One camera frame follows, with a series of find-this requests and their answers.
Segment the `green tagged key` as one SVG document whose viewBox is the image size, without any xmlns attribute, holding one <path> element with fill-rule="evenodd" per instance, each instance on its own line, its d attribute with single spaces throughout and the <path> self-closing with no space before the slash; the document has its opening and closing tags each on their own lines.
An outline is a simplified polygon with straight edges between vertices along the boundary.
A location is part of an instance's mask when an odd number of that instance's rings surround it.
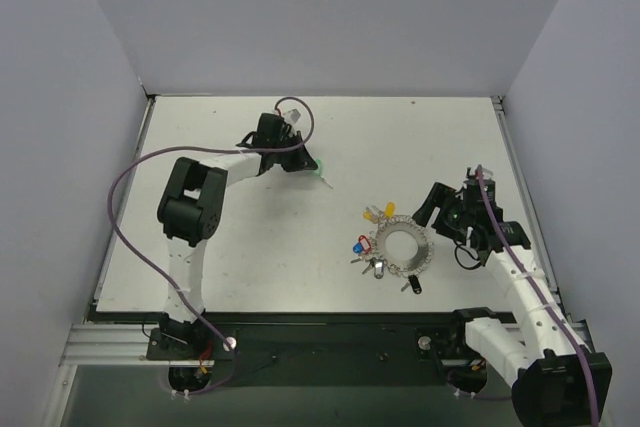
<svg viewBox="0 0 640 427">
<path fill-rule="evenodd" d="M 323 185 L 328 187 L 329 189 L 333 189 L 333 186 L 327 181 L 324 176 L 324 163 L 320 158 L 315 159 L 316 169 L 314 170 L 314 175 L 321 181 Z"/>
</svg>

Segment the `yellow tagged key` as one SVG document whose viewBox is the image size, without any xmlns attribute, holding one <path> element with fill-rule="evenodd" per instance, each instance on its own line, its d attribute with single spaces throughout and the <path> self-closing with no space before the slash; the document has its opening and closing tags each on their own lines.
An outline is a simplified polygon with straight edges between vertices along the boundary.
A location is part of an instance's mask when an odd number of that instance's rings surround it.
<svg viewBox="0 0 640 427">
<path fill-rule="evenodd" d="M 371 205 L 365 208 L 363 218 L 369 222 L 377 224 L 393 217 L 395 209 L 396 207 L 393 202 L 388 202 L 383 208 Z"/>
</svg>

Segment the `silver round keyring disc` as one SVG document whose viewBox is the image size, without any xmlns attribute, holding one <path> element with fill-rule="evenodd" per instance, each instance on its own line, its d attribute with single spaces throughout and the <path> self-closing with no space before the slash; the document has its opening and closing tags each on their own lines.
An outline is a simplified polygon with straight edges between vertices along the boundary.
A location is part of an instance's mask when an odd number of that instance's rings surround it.
<svg viewBox="0 0 640 427">
<path fill-rule="evenodd" d="M 426 228 L 411 216 L 394 215 L 381 221 L 371 236 L 370 257 L 381 261 L 395 276 L 419 276 L 432 259 L 433 243 Z"/>
</svg>

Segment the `black tagged key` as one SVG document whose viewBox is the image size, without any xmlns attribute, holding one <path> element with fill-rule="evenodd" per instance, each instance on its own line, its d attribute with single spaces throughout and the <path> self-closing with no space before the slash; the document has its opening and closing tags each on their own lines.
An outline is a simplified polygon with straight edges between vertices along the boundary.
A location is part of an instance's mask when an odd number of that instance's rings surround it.
<svg viewBox="0 0 640 427">
<path fill-rule="evenodd" d="M 422 287 L 418 276 L 409 275 L 407 277 L 406 283 L 401 287 L 401 291 L 405 292 L 407 290 L 411 290 L 416 295 L 421 294 Z"/>
</svg>

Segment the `red tagged key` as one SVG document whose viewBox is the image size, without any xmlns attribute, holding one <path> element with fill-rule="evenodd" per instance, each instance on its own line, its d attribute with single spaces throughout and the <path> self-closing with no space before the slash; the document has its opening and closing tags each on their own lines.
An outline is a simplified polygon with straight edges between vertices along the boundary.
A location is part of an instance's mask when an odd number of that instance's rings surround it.
<svg viewBox="0 0 640 427">
<path fill-rule="evenodd" d="M 363 247 L 363 252 L 361 254 L 367 253 L 371 250 L 371 243 L 366 235 L 360 235 L 356 243 L 360 243 Z"/>
</svg>

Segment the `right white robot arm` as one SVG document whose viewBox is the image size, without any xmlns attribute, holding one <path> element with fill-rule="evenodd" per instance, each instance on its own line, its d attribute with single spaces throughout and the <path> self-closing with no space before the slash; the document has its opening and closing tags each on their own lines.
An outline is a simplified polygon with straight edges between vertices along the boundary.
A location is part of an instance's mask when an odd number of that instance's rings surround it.
<svg viewBox="0 0 640 427">
<path fill-rule="evenodd" d="M 458 312 L 461 342 L 500 374 L 524 426 L 597 426 L 612 366 L 571 327 L 538 266 L 521 224 L 505 219 L 496 184 L 468 173 L 454 189 L 436 182 L 412 216 L 421 226 L 469 247 L 494 278 L 523 336 L 516 341 L 486 308 Z"/>
</svg>

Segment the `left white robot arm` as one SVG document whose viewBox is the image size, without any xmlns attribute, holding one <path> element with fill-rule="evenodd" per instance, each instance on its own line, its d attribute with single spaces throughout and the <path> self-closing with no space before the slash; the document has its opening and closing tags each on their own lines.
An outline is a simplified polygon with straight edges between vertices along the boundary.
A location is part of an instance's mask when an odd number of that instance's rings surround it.
<svg viewBox="0 0 640 427">
<path fill-rule="evenodd" d="M 276 165 L 287 173 L 318 168 L 295 129 L 299 118 L 295 109 L 263 113 L 257 129 L 238 144 L 238 154 L 218 154 L 206 162 L 181 157 L 174 164 L 157 210 L 167 238 L 168 275 L 176 283 L 168 290 L 159 331 L 183 358 L 199 355 L 211 336 L 199 319 L 205 310 L 204 256 L 221 222 L 226 190 Z"/>
</svg>

